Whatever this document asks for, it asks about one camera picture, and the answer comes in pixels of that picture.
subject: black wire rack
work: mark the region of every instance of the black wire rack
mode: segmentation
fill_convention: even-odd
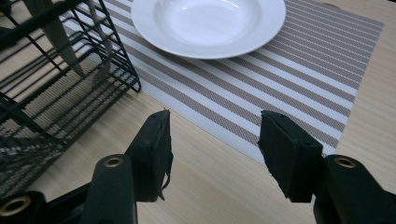
[[[103,1],[3,2],[0,19],[13,27],[0,33],[0,198],[27,189],[125,92],[141,89]],[[17,21],[12,7],[33,16]]]

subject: white plate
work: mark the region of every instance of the white plate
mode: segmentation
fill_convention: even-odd
[[[284,0],[133,0],[132,20],[152,45],[179,56],[221,59],[268,43],[286,18]]]

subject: table surface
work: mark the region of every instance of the table surface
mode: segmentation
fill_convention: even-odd
[[[320,1],[385,24],[335,153],[362,162],[396,193],[396,3]],[[143,92],[128,92],[30,189],[50,201],[91,181],[96,162],[123,153],[147,116],[163,109]],[[172,111],[171,134],[166,200],[139,203],[139,223],[315,223],[312,203],[290,203],[265,167]]]

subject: screw hole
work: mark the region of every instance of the screw hole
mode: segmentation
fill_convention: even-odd
[[[7,202],[0,207],[0,217],[9,217],[23,211],[31,203],[28,196],[21,196]]]
[[[122,163],[122,158],[116,157],[116,158],[108,159],[105,162],[105,166],[106,167],[116,167],[116,166],[119,166],[121,163]]]
[[[346,168],[355,168],[356,167],[356,163],[350,159],[347,158],[342,158],[342,157],[338,157],[334,159],[335,162],[337,162],[337,164],[339,164],[340,166],[344,166]]]

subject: gray and white placemat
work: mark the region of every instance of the gray and white placemat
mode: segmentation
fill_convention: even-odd
[[[285,24],[270,43],[201,61],[150,45],[134,28],[130,3],[108,0],[106,7],[142,91],[261,164],[263,109],[287,115],[334,153],[383,26],[311,0],[286,0]]]

